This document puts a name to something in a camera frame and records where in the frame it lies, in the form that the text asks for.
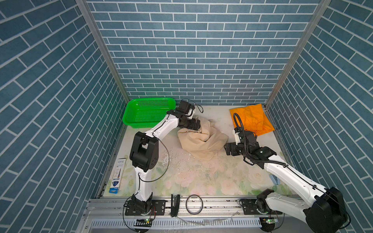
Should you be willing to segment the green plastic basket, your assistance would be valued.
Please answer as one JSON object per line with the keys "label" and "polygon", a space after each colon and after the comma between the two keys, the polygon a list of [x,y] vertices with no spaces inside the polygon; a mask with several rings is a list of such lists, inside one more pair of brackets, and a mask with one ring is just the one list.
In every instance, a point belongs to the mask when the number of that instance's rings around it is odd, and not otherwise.
{"label": "green plastic basket", "polygon": [[132,128],[152,128],[175,107],[176,101],[173,98],[133,99],[125,108],[122,122]]}

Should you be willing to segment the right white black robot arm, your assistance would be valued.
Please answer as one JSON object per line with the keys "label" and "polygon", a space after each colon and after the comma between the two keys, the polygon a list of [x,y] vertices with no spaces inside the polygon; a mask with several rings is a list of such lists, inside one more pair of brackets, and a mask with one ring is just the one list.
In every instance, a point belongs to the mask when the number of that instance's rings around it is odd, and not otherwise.
{"label": "right white black robot arm", "polygon": [[256,210],[262,215],[282,212],[306,223],[315,233],[335,233],[351,224],[342,193],[327,188],[286,163],[269,147],[261,147],[253,132],[237,127],[235,142],[224,146],[227,155],[243,156],[245,163],[261,168],[289,186],[300,199],[266,189],[256,197]]}

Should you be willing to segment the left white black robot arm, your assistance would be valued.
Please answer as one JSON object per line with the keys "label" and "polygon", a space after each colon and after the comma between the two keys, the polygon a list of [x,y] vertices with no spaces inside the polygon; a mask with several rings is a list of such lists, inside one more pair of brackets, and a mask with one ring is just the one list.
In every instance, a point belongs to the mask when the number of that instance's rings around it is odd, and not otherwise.
{"label": "left white black robot arm", "polygon": [[159,159],[159,145],[162,139],[175,128],[199,130],[201,123],[193,117],[195,106],[188,104],[167,111],[165,117],[146,132],[137,132],[131,147],[129,158],[135,168],[136,191],[131,197],[132,205],[142,215],[151,212],[153,192],[151,183],[152,169]]}

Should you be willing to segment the beige shorts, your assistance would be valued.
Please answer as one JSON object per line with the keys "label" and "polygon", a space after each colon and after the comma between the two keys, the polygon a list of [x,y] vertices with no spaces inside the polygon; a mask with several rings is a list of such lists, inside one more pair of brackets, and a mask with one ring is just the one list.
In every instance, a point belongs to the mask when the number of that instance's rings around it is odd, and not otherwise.
{"label": "beige shorts", "polygon": [[223,149],[229,137],[215,128],[213,122],[204,117],[196,118],[200,121],[200,129],[180,129],[177,136],[181,147],[200,161],[210,161]]}

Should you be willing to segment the orange shorts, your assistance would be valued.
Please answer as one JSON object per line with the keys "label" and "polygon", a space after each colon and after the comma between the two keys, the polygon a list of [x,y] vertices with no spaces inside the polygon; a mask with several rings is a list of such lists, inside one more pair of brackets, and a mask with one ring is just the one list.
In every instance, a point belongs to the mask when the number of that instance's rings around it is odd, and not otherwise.
{"label": "orange shorts", "polygon": [[234,128],[237,127],[237,124],[233,119],[233,114],[237,113],[241,118],[244,129],[254,132],[257,136],[261,136],[275,130],[265,115],[262,104],[230,109],[229,111],[232,117]]}

